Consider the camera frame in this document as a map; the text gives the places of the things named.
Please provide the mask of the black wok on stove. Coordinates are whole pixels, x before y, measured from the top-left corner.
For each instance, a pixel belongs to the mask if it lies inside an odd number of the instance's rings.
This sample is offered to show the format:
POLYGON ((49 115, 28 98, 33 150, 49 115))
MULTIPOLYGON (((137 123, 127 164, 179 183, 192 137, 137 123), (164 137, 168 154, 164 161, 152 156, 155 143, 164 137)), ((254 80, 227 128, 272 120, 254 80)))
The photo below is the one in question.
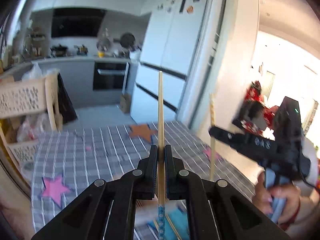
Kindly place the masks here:
POLYGON ((62 46, 59 44, 58 46, 52 46, 50 48, 50 53, 52 57, 64 57, 67 56, 68 47, 62 46))

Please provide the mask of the black built-in oven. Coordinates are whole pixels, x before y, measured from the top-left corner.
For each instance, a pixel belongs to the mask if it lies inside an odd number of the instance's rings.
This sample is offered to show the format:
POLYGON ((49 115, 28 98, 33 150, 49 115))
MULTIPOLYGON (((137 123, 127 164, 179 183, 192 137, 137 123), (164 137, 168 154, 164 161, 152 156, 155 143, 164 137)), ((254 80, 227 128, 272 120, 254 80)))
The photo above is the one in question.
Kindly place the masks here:
POLYGON ((94 64, 93 90, 122 90, 126 63, 96 62, 94 64))

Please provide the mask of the white perforated storage rack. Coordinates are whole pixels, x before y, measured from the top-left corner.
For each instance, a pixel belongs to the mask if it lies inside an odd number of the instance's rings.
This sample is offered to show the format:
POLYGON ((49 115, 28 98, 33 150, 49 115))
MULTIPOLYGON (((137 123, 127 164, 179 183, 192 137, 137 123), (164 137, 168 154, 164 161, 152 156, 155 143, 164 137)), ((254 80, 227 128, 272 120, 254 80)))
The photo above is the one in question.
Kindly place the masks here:
POLYGON ((1 120, 10 121, 8 126, 1 126, 1 139, 17 168, 32 161, 37 151, 37 140, 17 141, 24 117, 47 112, 50 129, 62 129, 57 77, 57 73, 52 73, 39 79, 1 82, 1 120))

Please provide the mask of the plastic bag in rack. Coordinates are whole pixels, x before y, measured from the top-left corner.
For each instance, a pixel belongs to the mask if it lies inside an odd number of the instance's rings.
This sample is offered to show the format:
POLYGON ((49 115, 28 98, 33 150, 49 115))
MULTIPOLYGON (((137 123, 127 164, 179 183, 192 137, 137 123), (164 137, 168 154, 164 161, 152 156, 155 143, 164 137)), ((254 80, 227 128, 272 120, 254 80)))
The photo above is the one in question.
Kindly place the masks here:
POLYGON ((44 133, 51 131, 49 116, 46 112, 28 115, 17 131, 17 142, 33 141, 44 133))

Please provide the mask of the brass pot on stove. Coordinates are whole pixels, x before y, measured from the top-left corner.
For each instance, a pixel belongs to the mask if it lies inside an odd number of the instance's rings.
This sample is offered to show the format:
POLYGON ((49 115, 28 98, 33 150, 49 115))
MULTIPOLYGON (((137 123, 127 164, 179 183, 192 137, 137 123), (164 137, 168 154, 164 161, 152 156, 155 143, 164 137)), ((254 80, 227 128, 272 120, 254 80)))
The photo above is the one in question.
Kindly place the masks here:
POLYGON ((74 45, 74 48, 76 49, 77 55, 86 56, 88 54, 88 48, 84 45, 82 46, 74 45))

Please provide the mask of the blue patterned chopstick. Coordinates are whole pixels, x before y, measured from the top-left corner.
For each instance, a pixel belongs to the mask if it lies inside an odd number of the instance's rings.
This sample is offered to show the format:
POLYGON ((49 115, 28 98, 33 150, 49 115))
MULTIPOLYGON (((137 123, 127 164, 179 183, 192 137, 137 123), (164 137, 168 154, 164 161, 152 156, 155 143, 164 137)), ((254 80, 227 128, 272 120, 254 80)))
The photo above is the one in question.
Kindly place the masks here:
POLYGON ((165 239, 165 163, 164 163, 164 113, 163 113, 163 72, 158 76, 158 235, 165 239))

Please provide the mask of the white refrigerator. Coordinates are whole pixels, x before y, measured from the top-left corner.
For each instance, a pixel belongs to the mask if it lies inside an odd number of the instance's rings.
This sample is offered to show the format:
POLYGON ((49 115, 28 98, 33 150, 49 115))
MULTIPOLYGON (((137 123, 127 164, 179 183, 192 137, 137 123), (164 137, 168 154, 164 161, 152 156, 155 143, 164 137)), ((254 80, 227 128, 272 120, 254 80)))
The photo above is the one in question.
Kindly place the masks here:
POLYGON ((151 0, 131 101, 130 115, 136 123, 157 122, 160 77, 164 120, 176 118, 206 7, 207 0, 151 0))

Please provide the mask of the cardboard box on floor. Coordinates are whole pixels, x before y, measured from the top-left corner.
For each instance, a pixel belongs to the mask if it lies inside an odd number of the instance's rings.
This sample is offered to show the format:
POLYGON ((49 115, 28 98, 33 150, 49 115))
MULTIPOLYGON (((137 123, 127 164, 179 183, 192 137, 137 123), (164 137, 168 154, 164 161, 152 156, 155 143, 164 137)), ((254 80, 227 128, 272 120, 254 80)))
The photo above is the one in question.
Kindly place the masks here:
POLYGON ((124 114, 129 114, 130 113, 130 108, 131 108, 131 95, 125 93, 125 94, 120 96, 119 109, 124 114))

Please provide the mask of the grey checkered tablecloth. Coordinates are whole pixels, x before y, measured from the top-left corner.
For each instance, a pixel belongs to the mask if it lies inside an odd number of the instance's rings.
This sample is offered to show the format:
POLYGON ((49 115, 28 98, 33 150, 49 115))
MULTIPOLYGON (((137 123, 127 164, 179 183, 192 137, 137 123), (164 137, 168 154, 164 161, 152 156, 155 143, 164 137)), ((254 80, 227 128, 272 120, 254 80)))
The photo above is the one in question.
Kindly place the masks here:
MULTIPOLYGON (((176 121, 165 123, 165 143, 171 145, 172 155, 183 160, 187 170, 208 179, 210 162, 209 146, 191 134, 183 124, 176 121)), ((34 155, 31 180, 31 204, 35 232, 43 228, 65 206, 86 189, 93 181, 119 179, 126 172, 137 168, 140 159, 149 156, 151 143, 140 137, 131 138, 129 125, 76 129, 64 132, 47 132, 39 139, 34 155), (62 178, 62 185, 71 189, 59 195, 60 204, 52 198, 43 197, 44 178, 62 178)), ((217 156, 214 181, 225 179, 251 200, 254 185, 231 163, 217 156)), ((169 211, 166 207, 166 239, 189 239, 185 202, 169 211)), ((158 239, 158 225, 154 220, 138 225, 134 239, 158 239)))

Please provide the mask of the red clothes rack items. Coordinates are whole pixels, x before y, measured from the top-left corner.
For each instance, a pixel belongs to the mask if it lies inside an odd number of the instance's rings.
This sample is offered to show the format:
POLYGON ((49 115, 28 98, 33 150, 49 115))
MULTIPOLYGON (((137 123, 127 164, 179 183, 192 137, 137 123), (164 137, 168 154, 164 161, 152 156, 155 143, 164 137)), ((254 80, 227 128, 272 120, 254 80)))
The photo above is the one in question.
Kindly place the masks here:
POLYGON ((273 129, 273 119, 278 108, 278 106, 267 107, 260 82, 254 81, 247 89, 239 112, 240 124, 246 131, 263 136, 267 128, 273 129))

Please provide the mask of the black range hood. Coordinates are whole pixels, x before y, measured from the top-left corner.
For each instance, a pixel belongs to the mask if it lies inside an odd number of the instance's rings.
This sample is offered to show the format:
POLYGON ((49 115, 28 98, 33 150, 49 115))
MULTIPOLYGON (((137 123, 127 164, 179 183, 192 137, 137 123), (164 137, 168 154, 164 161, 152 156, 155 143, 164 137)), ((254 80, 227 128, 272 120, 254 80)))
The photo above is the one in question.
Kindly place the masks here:
POLYGON ((101 9, 56 8, 51 37, 97 37, 105 15, 106 10, 101 9))

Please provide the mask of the black multi-hole frying pan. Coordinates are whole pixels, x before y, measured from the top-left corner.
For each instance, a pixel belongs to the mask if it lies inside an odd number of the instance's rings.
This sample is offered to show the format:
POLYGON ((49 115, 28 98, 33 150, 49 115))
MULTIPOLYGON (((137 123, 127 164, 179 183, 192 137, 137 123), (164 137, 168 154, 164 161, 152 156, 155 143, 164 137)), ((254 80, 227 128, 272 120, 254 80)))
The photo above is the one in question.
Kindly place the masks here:
POLYGON ((132 33, 124 33, 120 38, 114 38, 113 42, 119 43, 125 49, 130 49, 135 45, 136 38, 132 33))

